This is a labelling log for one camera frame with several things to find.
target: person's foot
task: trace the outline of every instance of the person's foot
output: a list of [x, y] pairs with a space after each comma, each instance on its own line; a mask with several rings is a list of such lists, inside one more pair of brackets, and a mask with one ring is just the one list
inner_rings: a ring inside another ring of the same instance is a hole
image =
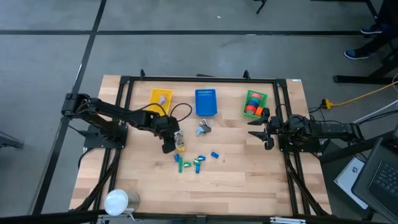
[[347, 50], [346, 52], [344, 52], [344, 56], [349, 59], [357, 60], [357, 59], [366, 59], [370, 56], [370, 54], [359, 54], [355, 50]]
[[363, 34], [381, 34], [387, 28], [388, 28], [387, 24], [380, 24], [380, 25], [373, 24], [368, 27], [362, 27], [361, 33], [363, 33]]

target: gray floor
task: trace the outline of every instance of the gray floor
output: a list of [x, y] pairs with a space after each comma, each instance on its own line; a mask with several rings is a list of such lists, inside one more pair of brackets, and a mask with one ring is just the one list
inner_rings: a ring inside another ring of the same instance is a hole
[[[99, 0], [0, 0], [0, 29], [86, 29]], [[379, 1], [374, 1], [377, 8]], [[365, 3], [269, 0], [256, 16], [249, 0], [108, 0], [100, 30], [357, 30], [372, 23]], [[29, 212], [55, 137], [65, 93], [70, 91], [88, 36], [0, 35], [0, 129], [25, 142], [22, 150], [0, 151], [0, 216]], [[103, 75], [300, 78], [308, 106], [322, 98], [341, 102], [379, 88], [336, 84], [333, 75], [368, 75], [381, 66], [383, 48], [368, 60], [344, 58], [362, 37], [233, 35], [97, 36], [80, 92], [96, 96]], [[365, 100], [326, 111], [327, 119], [353, 121], [397, 99], [392, 88]], [[366, 137], [394, 127], [398, 116], [364, 124]], [[73, 122], [84, 128], [85, 125]], [[83, 138], [68, 131], [44, 212], [68, 209]], [[359, 218], [330, 193], [333, 213]]]

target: yellow bin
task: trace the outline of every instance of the yellow bin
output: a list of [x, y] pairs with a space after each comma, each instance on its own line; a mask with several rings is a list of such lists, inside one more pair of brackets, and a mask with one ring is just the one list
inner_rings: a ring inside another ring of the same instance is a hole
[[[166, 113], [169, 113], [170, 102], [172, 101], [172, 93], [173, 92], [171, 90], [153, 89], [152, 93], [150, 94], [149, 103], [159, 103], [160, 97], [163, 96], [164, 98], [166, 98], [166, 102], [163, 103], [161, 106]], [[147, 110], [158, 112], [161, 116], [164, 115], [162, 108], [157, 105], [149, 106]]]

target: laptop keyboard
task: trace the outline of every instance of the laptop keyboard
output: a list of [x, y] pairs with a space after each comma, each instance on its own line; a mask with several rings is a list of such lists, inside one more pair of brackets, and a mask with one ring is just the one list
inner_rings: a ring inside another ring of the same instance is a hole
[[379, 172], [373, 182], [388, 191], [391, 195], [398, 197], [398, 169], [381, 162]]

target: wooden table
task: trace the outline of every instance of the wooden table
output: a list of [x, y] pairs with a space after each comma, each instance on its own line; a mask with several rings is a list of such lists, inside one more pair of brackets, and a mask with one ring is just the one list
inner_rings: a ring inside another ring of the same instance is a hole
[[[114, 103], [119, 79], [120, 76], [105, 75], [98, 98]], [[287, 80], [287, 84], [293, 114], [308, 117], [301, 81]], [[185, 161], [192, 161], [198, 155], [204, 155], [207, 160], [203, 162], [199, 174], [195, 173], [194, 167], [184, 168], [182, 173], [178, 173], [174, 154], [162, 153], [163, 141], [149, 132], [130, 127], [115, 189], [133, 190], [139, 194], [141, 202], [137, 212], [292, 215], [284, 158], [277, 140], [273, 150], [264, 150], [264, 143], [248, 134], [248, 131], [260, 131], [263, 127], [247, 125], [251, 119], [245, 118], [241, 112], [247, 90], [256, 90], [268, 94], [267, 107], [274, 116], [275, 96], [271, 84], [135, 81], [130, 110], [148, 104], [153, 88], [173, 91], [170, 108], [181, 102], [193, 106], [193, 113], [180, 122], [187, 147], [182, 157]], [[200, 88], [216, 89], [218, 114], [208, 119], [211, 132], [196, 136], [201, 117], [195, 114], [195, 89]], [[173, 116], [179, 119], [187, 113], [188, 107], [179, 106]], [[220, 157], [212, 158], [212, 151]], [[104, 150], [97, 149], [82, 160], [70, 208], [79, 206], [96, 185], [103, 155]], [[323, 209], [330, 212], [318, 159], [309, 153], [300, 155], [306, 186]], [[108, 187], [104, 189], [102, 199]], [[297, 186], [296, 194], [299, 210], [303, 212]]]

